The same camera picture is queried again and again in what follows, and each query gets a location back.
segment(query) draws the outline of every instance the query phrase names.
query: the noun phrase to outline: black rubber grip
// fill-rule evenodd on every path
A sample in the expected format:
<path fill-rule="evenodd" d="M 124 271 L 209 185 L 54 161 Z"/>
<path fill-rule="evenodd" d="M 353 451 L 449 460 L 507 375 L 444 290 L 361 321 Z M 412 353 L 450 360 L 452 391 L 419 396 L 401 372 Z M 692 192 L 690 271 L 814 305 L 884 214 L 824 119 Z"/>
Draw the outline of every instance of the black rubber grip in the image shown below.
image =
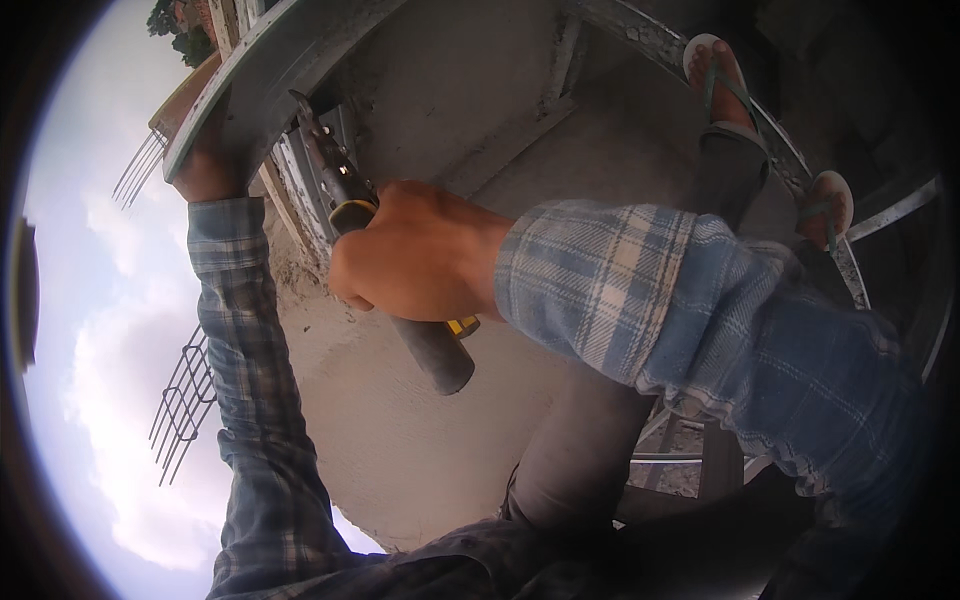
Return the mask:
<path fill-rule="evenodd" d="M 343 235 L 365 228 L 374 211 L 375 207 L 367 202 L 344 203 L 330 214 L 330 224 Z M 456 394 L 467 385 L 475 369 L 473 359 L 446 323 L 390 319 L 438 394 Z"/>
<path fill-rule="evenodd" d="M 446 323 L 390 320 L 438 394 L 456 394 L 467 385 L 475 369 L 473 359 Z"/>

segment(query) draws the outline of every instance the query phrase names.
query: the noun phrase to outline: tree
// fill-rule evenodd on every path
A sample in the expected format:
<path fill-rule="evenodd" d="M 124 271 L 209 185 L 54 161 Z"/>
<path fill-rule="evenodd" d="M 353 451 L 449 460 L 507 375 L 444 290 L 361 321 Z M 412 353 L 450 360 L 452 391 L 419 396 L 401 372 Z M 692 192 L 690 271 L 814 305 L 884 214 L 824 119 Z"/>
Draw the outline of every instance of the tree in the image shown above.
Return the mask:
<path fill-rule="evenodd" d="M 147 31 L 151 36 L 166 36 L 177 31 L 177 16 L 174 14 L 176 0 L 156 0 L 147 19 Z"/>
<path fill-rule="evenodd" d="M 183 54 L 183 62 L 193 68 L 203 64 L 215 50 L 210 37 L 199 25 L 185 34 L 174 36 L 172 45 L 174 50 Z"/>

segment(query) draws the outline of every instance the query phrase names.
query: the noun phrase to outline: sandal strap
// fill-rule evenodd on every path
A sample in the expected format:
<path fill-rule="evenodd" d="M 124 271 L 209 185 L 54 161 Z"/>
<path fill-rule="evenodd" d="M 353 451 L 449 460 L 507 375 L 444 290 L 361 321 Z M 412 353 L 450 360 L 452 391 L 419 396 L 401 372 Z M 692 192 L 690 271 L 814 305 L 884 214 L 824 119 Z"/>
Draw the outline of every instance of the sandal strap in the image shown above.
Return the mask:
<path fill-rule="evenodd" d="M 833 192 L 826 201 L 805 206 L 797 214 L 799 221 L 809 219 L 821 213 L 827 217 L 827 248 L 830 256 L 835 255 L 837 252 L 836 221 L 833 220 L 833 199 L 838 195 L 839 192 Z"/>
<path fill-rule="evenodd" d="M 707 122 L 712 123 L 710 120 L 710 113 L 713 110 L 713 89 L 716 87 L 717 81 L 725 85 L 728 90 L 733 92 L 733 95 L 736 96 L 736 99 L 739 100 L 740 104 L 742 104 L 747 110 L 747 114 L 750 115 L 750 120 L 754 123 L 754 129 L 759 132 L 760 128 L 756 123 L 754 103 L 750 101 L 750 94 L 748 94 L 747 90 L 744 89 L 740 84 L 727 77 L 726 73 L 720 71 L 720 65 L 717 62 L 716 57 L 710 57 L 710 66 L 708 67 L 707 74 L 704 77 L 704 110 L 707 114 Z"/>

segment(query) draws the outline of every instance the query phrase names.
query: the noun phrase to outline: hand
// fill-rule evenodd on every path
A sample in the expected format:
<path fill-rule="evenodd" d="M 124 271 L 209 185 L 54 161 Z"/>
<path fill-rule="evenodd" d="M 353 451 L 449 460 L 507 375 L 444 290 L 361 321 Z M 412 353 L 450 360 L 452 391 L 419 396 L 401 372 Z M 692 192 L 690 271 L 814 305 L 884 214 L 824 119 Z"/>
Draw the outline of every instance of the hand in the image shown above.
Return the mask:
<path fill-rule="evenodd" d="M 390 181 L 366 229 L 333 247 L 330 289 L 360 310 L 414 321 L 501 320 L 493 267 L 514 222 L 420 181 Z"/>
<path fill-rule="evenodd" d="M 229 93 L 225 93 L 206 117 L 190 152 L 174 177 L 174 187 L 189 203 L 215 202 L 247 195 L 247 186 L 237 178 L 233 163 L 221 143 L 228 100 Z"/>

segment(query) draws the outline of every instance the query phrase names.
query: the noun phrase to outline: blue plaid sleeve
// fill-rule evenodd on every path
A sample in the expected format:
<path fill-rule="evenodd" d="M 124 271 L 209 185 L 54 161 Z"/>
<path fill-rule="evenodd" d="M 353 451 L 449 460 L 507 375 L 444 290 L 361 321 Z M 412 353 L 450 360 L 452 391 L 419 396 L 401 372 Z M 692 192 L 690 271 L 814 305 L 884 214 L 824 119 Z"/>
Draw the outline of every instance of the blue plaid sleeve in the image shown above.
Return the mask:
<path fill-rule="evenodd" d="M 787 248 L 718 217 L 563 201 L 519 219 L 497 257 L 497 307 L 671 410 L 706 412 L 769 455 L 818 523 L 765 597 L 845 597 L 913 490 L 929 416 L 896 336 L 799 284 Z"/>
<path fill-rule="evenodd" d="M 189 206 L 187 247 L 224 424 L 218 442 L 233 470 L 209 598 L 271 589 L 288 597 L 278 590 L 358 560 L 333 527 L 300 413 L 263 218 L 262 199 Z"/>

